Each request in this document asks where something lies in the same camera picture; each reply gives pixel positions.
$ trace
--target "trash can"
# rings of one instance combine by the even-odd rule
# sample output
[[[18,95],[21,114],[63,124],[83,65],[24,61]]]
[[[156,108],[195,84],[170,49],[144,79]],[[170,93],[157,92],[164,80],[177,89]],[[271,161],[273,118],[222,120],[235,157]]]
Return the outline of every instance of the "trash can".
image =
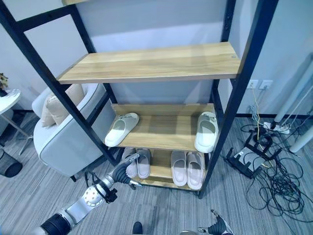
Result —
[[[11,178],[16,176],[22,167],[22,163],[12,158],[3,149],[0,149],[0,175]]]

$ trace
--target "wall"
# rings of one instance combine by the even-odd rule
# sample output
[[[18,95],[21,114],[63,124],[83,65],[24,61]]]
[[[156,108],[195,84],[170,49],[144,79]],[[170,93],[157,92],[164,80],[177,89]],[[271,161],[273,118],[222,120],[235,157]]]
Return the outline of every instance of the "wall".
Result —
[[[5,3],[17,21],[62,6],[61,0]],[[77,6],[101,52],[219,42],[225,5],[226,0],[91,0]],[[26,33],[55,76],[86,53],[71,21],[63,17]],[[0,48],[11,58],[2,70],[10,77],[10,87],[22,90],[22,107],[30,109],[45,84],[9,36],[5,37],[8,43]],[[208,80],[112,84],[112,88],[122,103],[206,103],[211,85]]]
[[[226,0],[91,0],[78,4],[97,50],[219,42]],[[206,103],[212,81],[116,83],[121,103]]]
[[[61,0],[4,2],[17,21],[62,6]],[[41,25],[25,34],[55,76],[87,53],[70,16]],[[32,101],[46,88],[46,84],[1,24],[0,38],[0,71],[9,78],[10,89],[22,91],[19,105],[30,110]]]
[[[255,11],[254,0],[237,0],[230,42],[241,57]],[[313,1],[279,1],[268,35],[251,79],[273,80],[269,90],[255,90],[260,113],[276,114],[288,98],[309,63],[313,52]],[[298,103],[295,101],[290,111]],[[252,90],[246,91],[238,113],[248,113],[254,104]],[[306,99],[299,114],[305,115],[313,104],[313,94]]]

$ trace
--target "wall socket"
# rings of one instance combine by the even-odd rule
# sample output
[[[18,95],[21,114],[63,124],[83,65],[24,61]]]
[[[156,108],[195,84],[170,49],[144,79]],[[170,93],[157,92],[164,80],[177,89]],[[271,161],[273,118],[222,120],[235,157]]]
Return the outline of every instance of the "wall socket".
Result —
[[[259,80],[250,80],[248,83],[247,89],[256,89],[256,86],[258,85]]]
[[[272,80],[263,80],[259,89],[268,89],[271,86],[272,82]]]

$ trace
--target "cushion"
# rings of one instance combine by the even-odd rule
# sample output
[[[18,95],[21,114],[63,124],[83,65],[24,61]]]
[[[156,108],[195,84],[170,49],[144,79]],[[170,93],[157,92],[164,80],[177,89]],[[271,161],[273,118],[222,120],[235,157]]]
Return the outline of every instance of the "cushion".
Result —
[[[53,96],[54,96],[54,94],[51,93],[50,95],[47,96],[47,98],[45,99],[45,102],[44,102],[43,111],[42,111],[41,118],[40,118],[43,127],[52,126],[53,124],[55,124],[55,121],[54,121],[50,111],[47,108],[47,102]]]
[[[84,98],[84,91],[81,84],[73,84],[65,92],[73,101],[75,106],[77,106]],[[53,120],[57,125],[60,125],[62,121],[64,121],[69,115],[69,112],[55,95],[48,99],[46,108],[49,110]]]

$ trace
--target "shoe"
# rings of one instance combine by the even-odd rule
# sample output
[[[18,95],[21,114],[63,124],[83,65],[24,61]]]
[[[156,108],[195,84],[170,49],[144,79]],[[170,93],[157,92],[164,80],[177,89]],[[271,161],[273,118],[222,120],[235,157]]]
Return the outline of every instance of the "shoe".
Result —
[[[195,148],[201,153],[210,153],[219,133],[216,116],[212,112],[204,112],[198,118]]]
[[[186,154],[184,151],[173,151],[171,155],[171,169],[174,184],[184,186],[187,183]]]
[[[122,160],[125,160],[126,158],[128,158],[130,155],[134,153],[136,153],[135,148],[126,147],[122,155]],[[136,159],[126,168],[126,174],[130,178],[134,178],[137,175],[137,173],[138,173],[138,170],[137,170],[137,159]]]
[[[137,153],[140,155],[137,158],[138,176],[140,179],[146,179],[150,175],[151,152],[149,149],[139,148],[137,149]]]
[[[142,224],[138,221],[134,223],[133,234],[142,234]]]
[[[198,152],[187,153],[187,183],[193,190],[202,187],[204,171],[204,158]]]
[[[104,139],[105,145],[108,147],[119,145],[138,122],[139,116],[135,113],[119,116]]]

